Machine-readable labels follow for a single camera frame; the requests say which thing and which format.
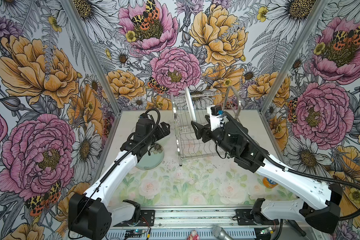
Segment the watermelon pattern plate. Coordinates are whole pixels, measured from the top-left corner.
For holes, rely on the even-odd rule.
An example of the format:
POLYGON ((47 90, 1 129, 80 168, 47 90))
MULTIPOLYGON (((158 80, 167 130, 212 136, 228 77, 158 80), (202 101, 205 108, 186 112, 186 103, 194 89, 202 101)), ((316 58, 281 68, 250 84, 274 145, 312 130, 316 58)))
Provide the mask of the watermelon pattern plate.
POLYGON ((195 110, 194 110, 194 106, 193 106, 193 102, 192 102, 192 97, 191 97, 191 93, 189 91, 188 87, 185 87, 185 98, 186 98, 186 102, 187 102, 187 108, 190 114, 190 118, 191 121, 196 122, 196 114, 195 114, 195 110))

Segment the chrome two-tier dish rack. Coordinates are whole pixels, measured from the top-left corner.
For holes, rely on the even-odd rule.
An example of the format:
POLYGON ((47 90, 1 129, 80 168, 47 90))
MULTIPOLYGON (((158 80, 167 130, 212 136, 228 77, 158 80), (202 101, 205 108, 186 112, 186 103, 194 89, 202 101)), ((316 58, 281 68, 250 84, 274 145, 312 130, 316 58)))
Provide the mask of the chrome two-tier dish rack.
POLYGON ((245 135, 222 116, 229 96, 222 93, 192 95, 188 88, 179 96, 171 95, 179 165, 186 160, 227 155, 240 157, 248 147, 245 135), (220 106, 197 107, 196 100, 224 98, 220 106))

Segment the mint green plate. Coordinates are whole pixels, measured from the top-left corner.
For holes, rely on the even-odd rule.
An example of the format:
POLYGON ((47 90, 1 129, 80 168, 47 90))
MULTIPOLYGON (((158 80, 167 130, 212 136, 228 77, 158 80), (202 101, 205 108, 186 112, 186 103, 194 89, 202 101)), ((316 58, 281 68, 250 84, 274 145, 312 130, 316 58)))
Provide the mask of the mint green plate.
POLYGON ((139 170, 151 170, 161 164, 164 159, 164 149, 160 144, 154 144, 149 151, 141 158, 136 167, 139 170))

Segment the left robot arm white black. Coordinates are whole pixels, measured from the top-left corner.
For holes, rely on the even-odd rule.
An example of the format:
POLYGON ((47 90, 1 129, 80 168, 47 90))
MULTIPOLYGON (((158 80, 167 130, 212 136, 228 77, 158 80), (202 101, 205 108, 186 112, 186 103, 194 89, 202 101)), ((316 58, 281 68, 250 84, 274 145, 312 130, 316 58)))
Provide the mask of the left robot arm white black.
POLYGON ((126 175, 146 155, 150 147, 170 134, 170 125, 142 114, 135 131, 122 144, 114 163, 83 194, 69 200, 69 232, 90 240, 102 240, 110 227, 121 223, 136 224, 141 219, 141 205, 124 200, 111 207, 112 196, 126 175))

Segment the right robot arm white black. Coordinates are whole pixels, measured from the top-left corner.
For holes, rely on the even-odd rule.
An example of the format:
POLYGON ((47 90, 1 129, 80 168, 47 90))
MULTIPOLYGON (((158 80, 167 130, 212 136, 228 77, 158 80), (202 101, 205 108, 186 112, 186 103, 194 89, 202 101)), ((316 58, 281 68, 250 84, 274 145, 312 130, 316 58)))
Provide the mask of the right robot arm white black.
POLYGON ((247 218, 268 224, 275 220, 305 222, 323 233, 332 234, 340 220, 340 185, 299 176, 292 169, 260 147, 248 130, 237 121, 229 121, 212 130, 209 124, 191 125, 198 140, 213 141, 241 168, 261 175, 297 196, 292 201, 256 200, 247 218))

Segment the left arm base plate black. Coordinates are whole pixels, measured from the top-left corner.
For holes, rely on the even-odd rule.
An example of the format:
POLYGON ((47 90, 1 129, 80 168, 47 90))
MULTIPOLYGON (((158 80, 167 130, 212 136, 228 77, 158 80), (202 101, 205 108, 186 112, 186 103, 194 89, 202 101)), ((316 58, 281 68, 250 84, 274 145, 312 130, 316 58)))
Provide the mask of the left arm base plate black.
POLYGON ((155 210, 141 210, 140 213, 141 213, 141 216, 140 216, 140 219, 139 219, 138 223, 136 224, 136 226, 137 227, 147 227, 147 223, 144 221, 144 220, 146 220, 148 222, 148 225, 150 227, 153 227, 155 224, 156 211, 155 210))

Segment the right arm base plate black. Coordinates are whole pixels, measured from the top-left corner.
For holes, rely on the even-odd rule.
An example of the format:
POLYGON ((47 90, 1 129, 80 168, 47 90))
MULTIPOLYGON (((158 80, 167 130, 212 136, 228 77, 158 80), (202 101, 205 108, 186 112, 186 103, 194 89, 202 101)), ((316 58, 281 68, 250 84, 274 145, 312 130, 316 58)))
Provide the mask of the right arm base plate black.
POLYGON ((278 225, 279 220, 268 220, 261 213, 252 213, 252 209, 236 209, 235 215, 232 217, 239 226, 249 225, 278 225))

